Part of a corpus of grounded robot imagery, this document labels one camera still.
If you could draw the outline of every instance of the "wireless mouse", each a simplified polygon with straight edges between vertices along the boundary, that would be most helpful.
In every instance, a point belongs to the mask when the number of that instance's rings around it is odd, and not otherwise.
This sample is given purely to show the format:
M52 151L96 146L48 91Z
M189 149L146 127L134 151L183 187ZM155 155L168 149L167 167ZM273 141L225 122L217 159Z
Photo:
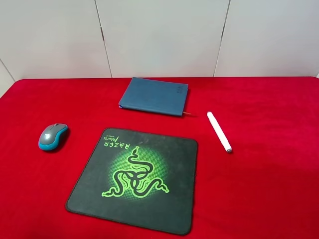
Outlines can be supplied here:
M61 134L67 129L68 126L63 123L49 125L40 136L39 148L45 151L55 149L59 144Z

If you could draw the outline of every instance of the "razer logo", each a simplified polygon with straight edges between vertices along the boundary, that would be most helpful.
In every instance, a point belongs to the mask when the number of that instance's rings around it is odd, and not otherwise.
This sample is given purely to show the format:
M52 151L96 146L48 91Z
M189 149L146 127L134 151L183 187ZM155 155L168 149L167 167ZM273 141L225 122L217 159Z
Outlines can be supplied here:
M131 190L137 198L146 197L152 189L169 192L161 178L149 179L149 175L155 170L152 163L136 160L139 158L139 148L136 146L127 158L127 162L130 164L129 170L119 169L113 173L115 187L103 192L102 197L120 197L126 190Z

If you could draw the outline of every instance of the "mouse pad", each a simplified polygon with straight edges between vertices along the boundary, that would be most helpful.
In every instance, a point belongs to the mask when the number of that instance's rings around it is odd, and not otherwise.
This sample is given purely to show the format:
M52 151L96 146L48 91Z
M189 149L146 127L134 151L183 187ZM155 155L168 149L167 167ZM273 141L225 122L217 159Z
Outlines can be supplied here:
M196 155L192 139L106 129L66 209L186 234L191 228Z

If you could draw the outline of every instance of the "table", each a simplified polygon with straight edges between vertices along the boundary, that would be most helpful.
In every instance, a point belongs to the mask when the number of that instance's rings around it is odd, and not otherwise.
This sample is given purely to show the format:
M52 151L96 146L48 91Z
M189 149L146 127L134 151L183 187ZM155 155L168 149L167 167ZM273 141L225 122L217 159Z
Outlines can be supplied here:
M180 238L65 210L102 131L118 127L198 142L193 224L185 238L318 239L319 79L162 80L189 84L185 111L193 116L118 108L128 78L14 83L0 99L0 238ZM56 122L70 128L64 145L41 151L40 134Z

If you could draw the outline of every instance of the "blue notebook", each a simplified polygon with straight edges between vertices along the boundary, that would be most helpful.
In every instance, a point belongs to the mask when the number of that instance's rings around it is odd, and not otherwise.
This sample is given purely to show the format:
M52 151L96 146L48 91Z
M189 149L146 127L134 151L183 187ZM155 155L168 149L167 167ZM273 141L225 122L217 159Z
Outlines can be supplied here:
M119 106L126 109L182 116L188 84L133 77Z

